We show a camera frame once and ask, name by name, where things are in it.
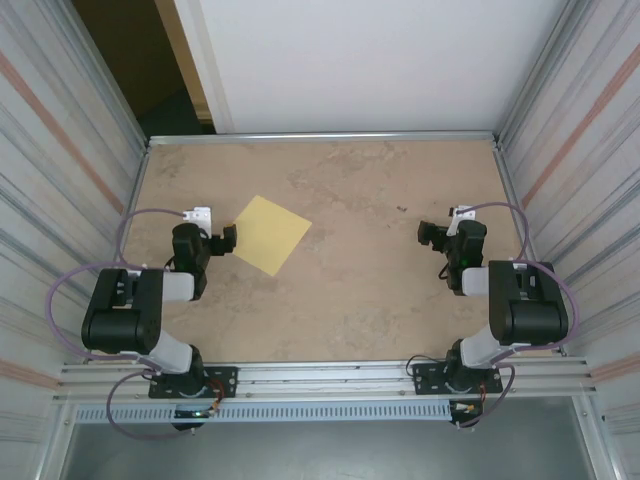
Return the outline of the aluminium corner post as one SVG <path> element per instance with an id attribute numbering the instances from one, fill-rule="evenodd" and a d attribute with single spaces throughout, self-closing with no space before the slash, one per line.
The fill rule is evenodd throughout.
<path id="1" fill-rule="evenodd" d="M 575 25 L 579 22 L 584 10 L 584 6 L 580 5 L 581 2 L 582 0 L 565 0 L 563 8 L 524 83 L 494 131 L 494 141 L 498 149 L 504 149 L 504 145 L 509 142 L 509 136 L 522 123 L 545 83 L 553 64 L 572 37 Z"/>

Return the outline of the long aluminium mounting rail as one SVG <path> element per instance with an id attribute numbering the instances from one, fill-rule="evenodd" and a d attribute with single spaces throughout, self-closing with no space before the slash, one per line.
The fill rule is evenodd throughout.
<path id="1" fill-rule="evenodd" d="M 517 357 L 510 394 L 521 398 L 593 395 L 596 387 L 582 358 Z M 312 400 L 390 400 L 415 395 L 405 362 L 240 363 L 231 383 L 236 402 Z M 135 372 L 126 363 L 90 363 L 63 368 L 54 400 L 97 403 L 117 380 Z"/>

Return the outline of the aluminium table side rail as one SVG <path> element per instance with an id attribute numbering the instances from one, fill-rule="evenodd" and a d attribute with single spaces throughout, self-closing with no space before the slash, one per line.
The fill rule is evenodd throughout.
<path id="1" fill-rule="evenodd" d="M 524 212 L 524 210 L 522 209 L 521 205 L 520 205 L 520 201 L 517 199 L 517 195 L 515 193 L 515 189 L 513 187 L 513 183 L 511 180 L 511 176 L 508 172 L 507 166 L 506 166 L 506 162 L 502 153 L 502 149 L 501 146 L 499 144 L 499 142 L 497 141 L 493 141 L 492 143 L 492 152 L 493 152 L 493 157 L 495 159 L 496 162 L 496 166 L 500 175 L 500 179 L 505 191 L 505 195 L 506 195 L 506 202 L 513 205 L 514 207 L 516 207 L 515 210 L 510 210 L 511 211 L 511 215 L 513 218 L 513 222 L 518 234 L 518 238 L 519 238 L 519 243 L 521 245 L 521 247 L 524 247 L 524 259 L 525 260 L 531 260 L 533 261 L 533 257 L 534 257 L 534 251 L 533 251 L 533 247 L 531 246 L 530 240 L 526 240 L 526 238 L 528 238 L 527 234 L 526 234 L 526 225 L 525 220 L 523 220 L 525 214 L 522 213 Z M 539 274 L 540 279 L 546 279 L 551 281 L 551 285 L 558 287 L 561 291 L 562 289 L 560 288 L 560 286 L 558 285 L 558 283 L 548 275 L 548 273 L 546 271 L 540 270 L 539 268 L 536 267 L 536 273 Z M 556 352 L 554 355 L 562 355 L 562 356 L 567 356 L 567 353 L 565 352 L 564 347 L 562 346 L 563 342 L 556 342 L 556 343 L 551 343 L 549 345 L 544 345 L 544 346 L 538 346 L 538 347 L 531 347 L 528 348 L 528 351 L 544 351 L 544 350 L 550 350 L 553 352 Z"/>
<path id="2" fill-rule="evenodd" d="M 131 215 L 135 210 L 138 204 L 138 199 L 140 195 L 140 190 L 142 187 L 142 183 L 144 181 L 144 176 L 147 170 L 147 166 L 150 159 L 151 147 L 149 145 L 146 146 L 146 150 L 143 152 L 143 156 L 141 157 L 140 164 L 137 168 L 136 175 L 134 178 L 133 185 L 131 187 L 130 195 L 128 202 L 125 205 L 124 211 L 120 216 L 116 229 L 114 231 L 114 236 L 112 239 L 111 246 L 113 247 L 113 253 L 108 257 L 107 261 L 101 263 L 100 266 L 93 267 L 91 272 L 95 274 L 95 276 L 99 275 L 99 272 L 103 268 L 111 268 L 116 267 L 120 264 L 120 256 L 119 253 L 123 249 L 123 242 L 125 241 L 125 237 L 128 232 L 127 223 L 130 221 L 129 215 Z M 86 360 L 86 363 L 89 361 L 97 362 L 97 361 L 106 361 L 106 362 L 131 362 L 136 364 L 139 362 L 139 354 L 138 353 L 124 353 L 124 354 L 106 354 L 100 351 L 88 350 L 88 353 L 91 354 L 91 357 Z"/>

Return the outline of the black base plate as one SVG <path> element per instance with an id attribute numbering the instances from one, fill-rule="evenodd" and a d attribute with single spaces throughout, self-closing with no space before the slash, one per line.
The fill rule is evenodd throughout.
<path id="1" fill-rule="evenodd" d="M 151 382 L 151 399 L 211 399 L 234 398 L 238 383 L 237 367 L 205 366 L 200 374 L 162 374 Z"/>

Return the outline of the white door frame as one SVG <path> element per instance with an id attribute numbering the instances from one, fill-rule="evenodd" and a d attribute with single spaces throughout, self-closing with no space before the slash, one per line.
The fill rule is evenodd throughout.
<path id="1" fill-rule="evenodd" d="M 225 93 L 202 0 L 174 0 L 186 42 L 218 134 L 234 134 L 235 124 Z"/>

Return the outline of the grey metal panel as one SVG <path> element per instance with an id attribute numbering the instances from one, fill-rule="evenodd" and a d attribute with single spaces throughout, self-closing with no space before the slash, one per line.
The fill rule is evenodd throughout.
<path id="1" fill-rule="evenodd" d="M 163 442 L 80 426 L 62 480 L 595 480 L 575 435 L 440 422 L 209 425 Z"/>

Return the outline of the yellow paper sheet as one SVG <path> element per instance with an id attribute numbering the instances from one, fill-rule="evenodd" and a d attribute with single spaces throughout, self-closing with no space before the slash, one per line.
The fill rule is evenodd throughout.
<path id="1" fill-rule="evenodd" d="M 312 222 L 256 195 L 235 221 L 234 255 L 275 276 Z"/>

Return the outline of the aluminium rear frame bar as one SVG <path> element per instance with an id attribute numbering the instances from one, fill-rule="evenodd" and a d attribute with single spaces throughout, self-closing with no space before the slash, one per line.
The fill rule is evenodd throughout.
<path id="1" fill-rule="evenodd" d="M 331 143 L 357 141 L 494 141 L 491 131 L 321 132 L 152 136 L 149 146 Z"/>

